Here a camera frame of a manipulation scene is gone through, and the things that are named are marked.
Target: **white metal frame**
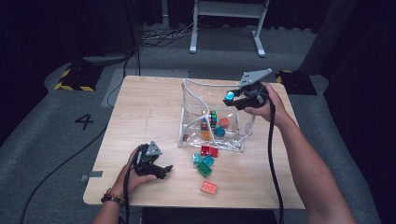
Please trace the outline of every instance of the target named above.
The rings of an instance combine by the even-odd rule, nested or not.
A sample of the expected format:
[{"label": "white metal frame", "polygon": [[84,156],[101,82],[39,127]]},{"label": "white metal frame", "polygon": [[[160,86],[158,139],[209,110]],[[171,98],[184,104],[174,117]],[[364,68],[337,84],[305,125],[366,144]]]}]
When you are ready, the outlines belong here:
[{"label": "white metal frame", "polygon": [[264,57],[265,51],[262,47],[262,42],[260,41],[260,32],[262,31],[262,24],[267,13],[269,2],[270,0],[266,0],[263,4],[245,4],[195,0],[190,53],[195,53],[197,51],[198,15],[206,15],[259,19],[257,30],[252,31],[251,33],[259,56]]}]

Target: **hand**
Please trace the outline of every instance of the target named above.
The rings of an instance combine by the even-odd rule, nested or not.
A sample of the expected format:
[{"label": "hand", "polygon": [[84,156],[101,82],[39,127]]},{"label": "hand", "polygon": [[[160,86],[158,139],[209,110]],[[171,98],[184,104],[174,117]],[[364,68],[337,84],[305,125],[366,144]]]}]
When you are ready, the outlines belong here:
[{"label": "hand", "polygon": [[[289,114],[288,112],[286,112],[285,106],[283,105],[283,102],[277,92],[274,91],[274,88],[266,82],[263,82],[262,85],[264,85],[265,89],[267,89],[269,97],[271,98],[276,107],[275,125],[278,125],[283,119],[288,118]],[[251,115],[262,116],[267,121],[270,121],[271,119],[271,108],[269,100],[267,100],[265,105],[259,108],[246,107],[245,112]]]},{"label": "hand", "polygon": [[[136,153],[137,148],[131,153],[128,162],[122,167],[119,176],[117,177],[116,182],[113,185],[113,188],[111,189],[110,193],[118,195],[118,196],[123,196],[123,181],[124,177],[128,171],[128,168],[132,162],[132,159],[134,157],[134,154]],[[138,175],[134,169],[131,171],[131,174],[129,176],[129,183],[128,183],[128,194],[131,194],[137,187],[140,185],[147,183],[151,180],[156,179],[157,177],[155,175]]]}]

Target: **bracelet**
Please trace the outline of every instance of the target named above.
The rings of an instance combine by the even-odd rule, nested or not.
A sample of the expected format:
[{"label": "bracelet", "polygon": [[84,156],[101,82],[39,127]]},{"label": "bracelet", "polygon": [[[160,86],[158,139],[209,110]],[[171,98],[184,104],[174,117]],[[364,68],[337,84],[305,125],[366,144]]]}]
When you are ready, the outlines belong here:
[{"label": "bracelet", "polygon": [[125,199],[123,199],[117,195],[114,195],[114,194],[109,194],[108,192],[110,190],[111,190],[111,188],[107,190],[106,194],[103,195],[103,198],[100,201],[102,203],[107,202],[107,201],[112,201],[112,202],[118,203],[122,208],[125,205]]}]

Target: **light wood tabletop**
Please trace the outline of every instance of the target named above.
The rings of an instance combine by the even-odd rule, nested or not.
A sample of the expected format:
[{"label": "light wood tabletop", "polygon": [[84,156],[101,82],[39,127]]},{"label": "light wood tabletop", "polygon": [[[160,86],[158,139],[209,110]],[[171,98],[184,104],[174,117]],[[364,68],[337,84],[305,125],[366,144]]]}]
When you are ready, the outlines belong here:
[{"label": "light wood tabletop", "polygon": [[[238,84],[237,81],[195,80],[210,84]],[[255,119],[253,135],[246,138],[243,153],[220,149],[211,166],[212,174],[204,178],[192,163],[192,154],[199,153],[201,149],[177,146],[182,82],[183,78],[173,77],[124,79],[92,168],[93,171],[103,171],[103,175],[89,179],[84,202],[101,204],[103,194],[112,187],[131,152],[141,144],[154,141],[163,152],[154,164],[161,167],[173,165],[173,169],[165,179],[154,180],[134,191],[130,195],[130,205],[278,208],[267,154],[269,122],[262,118]],[[295,119],[283,85],[275,83],[272,86]],[[274,129],[272,147],[284,207],[304,209],[292,181],[286,149],[277,127]],[[204,180],[218,185],[216,194],[201,191]]]}]

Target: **clear bag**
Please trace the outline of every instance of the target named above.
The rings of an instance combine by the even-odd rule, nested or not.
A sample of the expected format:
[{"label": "clear bag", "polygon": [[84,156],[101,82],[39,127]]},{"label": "clear bag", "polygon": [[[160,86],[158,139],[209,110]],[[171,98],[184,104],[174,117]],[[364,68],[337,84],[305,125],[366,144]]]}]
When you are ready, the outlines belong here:
[{"label": "clear bag", "polygon": [[[210,85],[185,78],[182,83],[178,146],[213,146],[243,152],[246,138],[253,133],[255,116],[223,103],[226,92],[236,89],[236,85]],[[228,125],[222,122],[223,127],[220,128],[220,121],[224,119],[227,119]]]}]

